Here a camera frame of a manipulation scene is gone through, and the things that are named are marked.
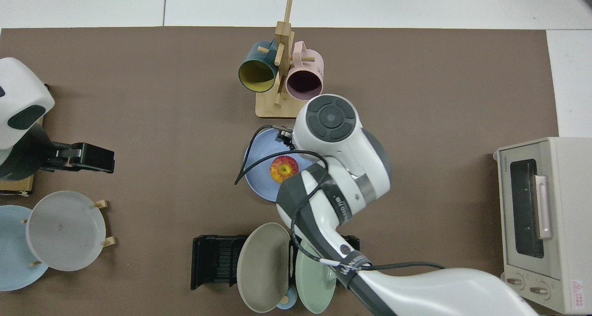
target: mug rack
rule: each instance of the mug rack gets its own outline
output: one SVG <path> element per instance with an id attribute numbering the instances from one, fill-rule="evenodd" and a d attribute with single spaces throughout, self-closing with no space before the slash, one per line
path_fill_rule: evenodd
<path id="1" fill-rule="evenodd" d="M 292 0 L 288 0 L 284 20 L 278 21 L 275 27 L 277 54 L 274 63 L 278 69 L 273 87 L 266 92 L 256 93 L 255 114 L 260 118 L 296 118 L 306 103 L 289 95 L 285 84 L 294 45 L 294 32 L 290 24 L 291 10 Z"/>

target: toaster oven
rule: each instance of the toaster oven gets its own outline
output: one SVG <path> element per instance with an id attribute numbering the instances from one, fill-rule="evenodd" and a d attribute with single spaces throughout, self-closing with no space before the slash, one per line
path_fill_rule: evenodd
<path id="1" fill-rule="evenodd" d="M 503 280 L 563 314 L 592 314 L 592 138 L 547 137 L 494 153 Z"/>

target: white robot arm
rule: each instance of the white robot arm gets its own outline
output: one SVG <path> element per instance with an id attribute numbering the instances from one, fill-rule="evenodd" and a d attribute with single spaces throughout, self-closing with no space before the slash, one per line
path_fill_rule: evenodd
<path id="1" fill-rule="evenodd" d="M 277 210 L 372 314 L 536 315 L 499 278 L 482 271 L 443 269 L 406 277 L 378 272 L 336 232 L 337 226 L 389 191 L 393 178 L 389 156 L 362 128 L 347 99 L 332 94 L 311 99 L 296 118 L 292 142 L 296 149 L 323 156 L 328 167 L 319 162 L 284 181 Z"/>
<path id="2" fill-rule="evenodd" d="M 45 84 L 23 63 L 0 59 L 0 180 L 38 169 L 112 173 L 114 152 L 89 143 L 54 143 L 36 121 L 54 105 Z"/>

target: mug handle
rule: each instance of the mug handle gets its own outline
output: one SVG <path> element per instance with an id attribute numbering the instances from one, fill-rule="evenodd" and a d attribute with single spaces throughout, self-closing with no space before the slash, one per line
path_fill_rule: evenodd
<path id="1" fill-rule="evenodd" d="M 294 67 L 304 67 L 304 63 L 302 63 L 302 54 L 305 52 L 306 46 L 304 45 L 304 41 L 294 43 L 294 52 L 292 52 Z"/>

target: dark teal mug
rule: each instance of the dark teal mug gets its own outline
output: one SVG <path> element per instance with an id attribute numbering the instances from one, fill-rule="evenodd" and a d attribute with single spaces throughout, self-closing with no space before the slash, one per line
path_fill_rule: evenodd
<path id="1" fill-rule="evenodd" d="M 278 74 L 278 67 L 273 63 L 276 54 L 275 40 L 254 44 L 239 67 L 240 83 L 257 93 L 270 90 Z"/>

